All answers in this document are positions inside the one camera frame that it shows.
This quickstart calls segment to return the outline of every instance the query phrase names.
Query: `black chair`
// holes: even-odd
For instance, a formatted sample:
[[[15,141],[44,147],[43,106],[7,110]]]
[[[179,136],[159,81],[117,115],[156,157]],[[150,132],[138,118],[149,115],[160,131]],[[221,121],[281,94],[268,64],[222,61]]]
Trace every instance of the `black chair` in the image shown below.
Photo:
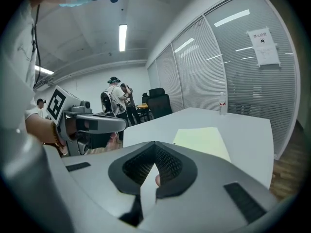
[[[149,90],[149,95],[147,105],[155,119],[173,113],[170,97],[163,88]]]
[[[148,100],[149,96],[147,95],[147,93],[142,94],[142,103],[146,103]],[[139,114],[139,117],[145,117],[147,116],[148,121],[150,121],[150,117],[149,117],[149,108],[146,109],[137,109],[136,110],[137,113]]]

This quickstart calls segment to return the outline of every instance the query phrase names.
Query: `water bottle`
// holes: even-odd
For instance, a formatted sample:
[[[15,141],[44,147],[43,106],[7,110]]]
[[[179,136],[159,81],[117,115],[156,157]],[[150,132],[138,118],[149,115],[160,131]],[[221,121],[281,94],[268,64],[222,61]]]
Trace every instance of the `water bottle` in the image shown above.
[[[221,116],[224,116],[227,113],[226,106],[227,104],[225,102],[225,95],[223,92],[221,92],[219,96],[219,114]]]

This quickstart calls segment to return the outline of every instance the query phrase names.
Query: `white ceiling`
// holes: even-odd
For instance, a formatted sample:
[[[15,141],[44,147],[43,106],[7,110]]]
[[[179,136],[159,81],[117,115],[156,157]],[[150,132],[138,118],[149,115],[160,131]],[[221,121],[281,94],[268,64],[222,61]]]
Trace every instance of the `white ceiling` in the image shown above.
[[[146,60],[189,1],[98,0],[76,7],[43,3],[37,25],[41,66],[60,78],[102,64]],[[120,24],[128,25],[125,52],[119,52]]]

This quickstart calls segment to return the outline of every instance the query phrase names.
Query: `sheet of paper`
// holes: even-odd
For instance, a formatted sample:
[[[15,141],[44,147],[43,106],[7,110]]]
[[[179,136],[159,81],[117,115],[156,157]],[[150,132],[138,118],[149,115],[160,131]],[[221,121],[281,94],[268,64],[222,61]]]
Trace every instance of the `sheet of paper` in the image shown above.
[[[179,129],[173,144],[212,154],[231,162],[225,143],[217,128]]]
[[[251,38],[258,65],[279,64],[280,60],[269,28],[247,32]]]

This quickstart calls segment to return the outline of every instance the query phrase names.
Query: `yellow paper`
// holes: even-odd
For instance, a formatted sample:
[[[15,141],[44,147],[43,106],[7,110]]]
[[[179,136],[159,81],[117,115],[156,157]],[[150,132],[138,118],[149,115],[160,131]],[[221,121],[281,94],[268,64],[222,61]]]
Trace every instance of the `yellow paper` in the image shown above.
[[[179,129],[174,144],[212,154],[231,162],[227,148],[217,128]]]

